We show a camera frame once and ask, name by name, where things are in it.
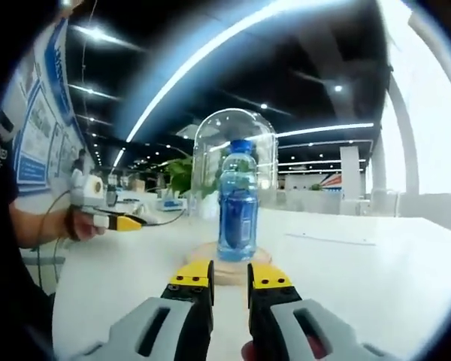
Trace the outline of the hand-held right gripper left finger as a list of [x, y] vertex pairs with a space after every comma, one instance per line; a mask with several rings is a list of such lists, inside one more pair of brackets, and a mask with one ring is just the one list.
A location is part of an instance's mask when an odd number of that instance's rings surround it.
[[191, 262], [112, 325], [82, 360], [205, 360], [213, 330], [214, 264]]

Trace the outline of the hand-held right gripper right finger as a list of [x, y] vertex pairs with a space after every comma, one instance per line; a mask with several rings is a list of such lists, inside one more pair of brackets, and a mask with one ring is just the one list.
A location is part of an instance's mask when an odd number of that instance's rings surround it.
[[312, 299], [303, 299], [277, 267], [247, 265], [249, 330], [265, 344], [266, 360], [396, 360]]

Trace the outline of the person's left hand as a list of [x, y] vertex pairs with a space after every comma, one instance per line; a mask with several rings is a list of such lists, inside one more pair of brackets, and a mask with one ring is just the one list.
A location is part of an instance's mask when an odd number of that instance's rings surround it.
[[74, 212], [73, 228], [79, 241], [88, 241], [105, 233], [104, 227], [94, 225], [91, 214], [85, 214], [81, 211]]

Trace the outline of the person's right hand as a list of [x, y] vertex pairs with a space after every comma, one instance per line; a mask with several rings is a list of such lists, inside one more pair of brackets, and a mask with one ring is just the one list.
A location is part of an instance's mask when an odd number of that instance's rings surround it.
[[244, 361], [265, 361], [267, 359], [265, 355], [265, 344], [261, 338], [254, 338], [248, 341], [241, 348], [241, 356]]

